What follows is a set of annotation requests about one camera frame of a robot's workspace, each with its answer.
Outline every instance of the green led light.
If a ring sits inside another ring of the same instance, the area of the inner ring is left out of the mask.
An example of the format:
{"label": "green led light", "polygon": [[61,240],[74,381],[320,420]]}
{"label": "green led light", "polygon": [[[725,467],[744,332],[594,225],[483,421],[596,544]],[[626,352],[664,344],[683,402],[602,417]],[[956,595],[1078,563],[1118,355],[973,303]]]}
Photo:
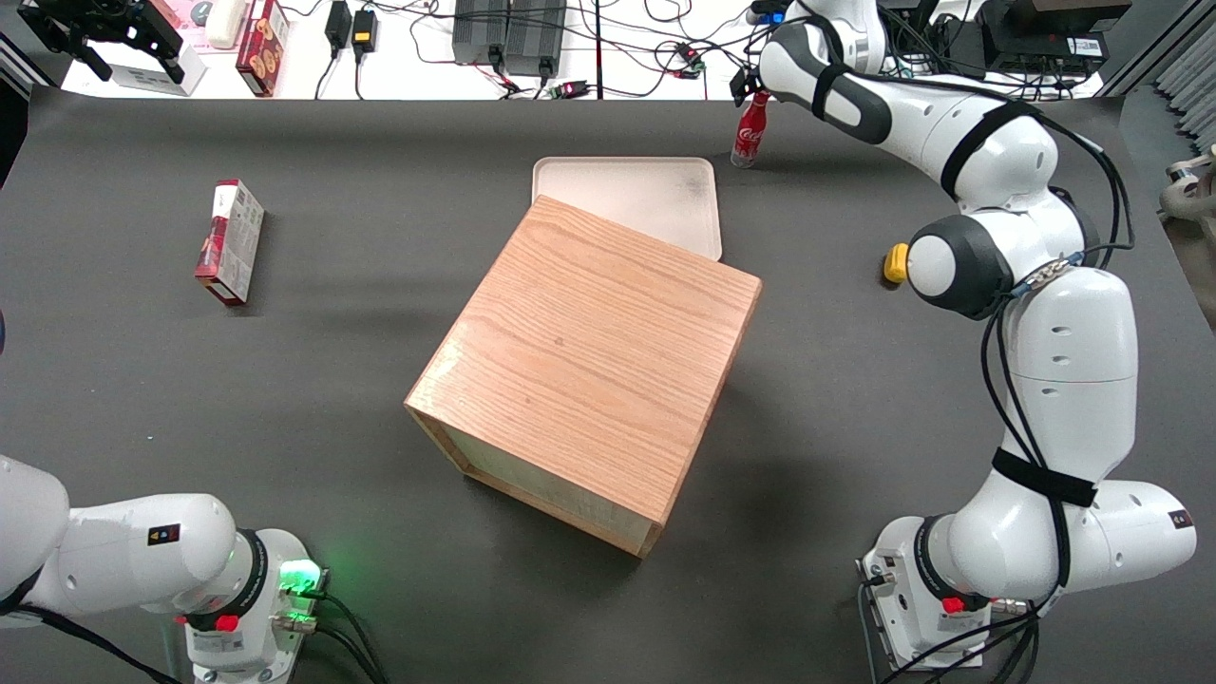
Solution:
{"label": "green led light", "polygon": [[286,592],[311,592],[321,583],[321,566],[303,559],[278,567],[278,588]]}

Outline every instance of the red bottle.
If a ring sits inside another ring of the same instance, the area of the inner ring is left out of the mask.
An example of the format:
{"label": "red bottle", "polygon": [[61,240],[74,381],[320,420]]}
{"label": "red bottle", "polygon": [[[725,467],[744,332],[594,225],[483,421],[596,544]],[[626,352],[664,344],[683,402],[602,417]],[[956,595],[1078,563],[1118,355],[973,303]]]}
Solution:
{"label": "red bottle", "polygon": [[769,103],[769,91],[761,90],[751,97],[751,103],[739,119],[739,131],[734,135],[734,148],[731,150],[731,163],[741,169],[751,168],[760,152],[760,139],[764,128],[769,125],[765,105]]}

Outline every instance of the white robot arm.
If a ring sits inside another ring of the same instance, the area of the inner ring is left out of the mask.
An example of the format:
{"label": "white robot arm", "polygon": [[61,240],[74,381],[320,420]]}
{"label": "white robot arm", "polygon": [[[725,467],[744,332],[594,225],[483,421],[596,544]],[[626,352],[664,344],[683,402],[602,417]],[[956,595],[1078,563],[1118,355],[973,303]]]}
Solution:
{"label": "white robot arm", "polygon": [[[1042,477],[1007,430],[967,505],[895,520],[862,559],[867,576],[891,578],[873,596],[893,662],[940,668],[984,646],[990,601],[1034,601],[1042,615],[1062,589],[1154,577],[1192,556],[1195,532],[1164,489],[1105,480],[1135,439],[1136,324],[1124,282],[1092,268],[1097,231],[1066,192],[1048,185],[1052,136],[1025,105],[861,75],[877,73],[884,57],[874,0],[794,0],[760,56],[759,75],[778,101],[907,161],[957,201],[961,214],[918,231],[900,265],[923,299],[976,320],[1000,316],[1010,387],[1055,473]],[[1008,302],[1052,262],[1035,291]],[[1012,399],[1006,409],[1017,415]],[[1043,493],[1053,487],[1066,490],[1065,573]],[[1059,588],[1062,576],[1069,581]],[[922,656],[968,632],[976,633]]]}
{"label": "white robot arm", "polygon": [[289,677],[300,644],[292,628],[314,601],[287,590],[321,588],[292,534],[240,529],[208,494],[69,509],[58,480],[4,456],[0,504],[0,628],[141,606],[176,613],[198,679]]}

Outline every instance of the black charger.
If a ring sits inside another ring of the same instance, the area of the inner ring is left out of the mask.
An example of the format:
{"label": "black charger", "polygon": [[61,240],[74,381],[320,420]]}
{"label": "black charger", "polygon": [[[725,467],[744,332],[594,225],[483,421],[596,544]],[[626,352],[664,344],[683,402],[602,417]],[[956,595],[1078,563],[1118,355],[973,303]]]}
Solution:
{"label": "black charger", "polygon": [[364,55],[376,51],[376,33],[379,30],[379,18],[373,10],[360,10],[355,13],[354,38],[350,44],[355,49],[355,63],[364,60]]}
{"label": "black charger", "polygon": [[334,0],[330,5],[330,18],[325,22],[325,38],[330,41],[330,57],[338,58],[338,52],[347,47],[350,39],[350,7],[345,0]]}

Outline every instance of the red and white box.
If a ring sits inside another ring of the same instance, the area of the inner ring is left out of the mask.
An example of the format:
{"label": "red and white box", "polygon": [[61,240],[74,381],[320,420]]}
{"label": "red and white box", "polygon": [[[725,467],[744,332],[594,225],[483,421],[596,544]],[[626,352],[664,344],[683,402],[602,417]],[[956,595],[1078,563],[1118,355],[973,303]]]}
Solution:
{"label": "red and white box", "polygon": [[249,19],[244,23],[236,71],[258,97],[275,95],[278,72],[283,67],[288,27],[287,17],[276,0],[253,0],[249,5]]}
{"label": "red and white box", "polygon": [[240,180],[215,184],[212,232],[203,241],[195,277],[229,307],[249,301],[249,280],[253,279],[264,214],[261,203]]}

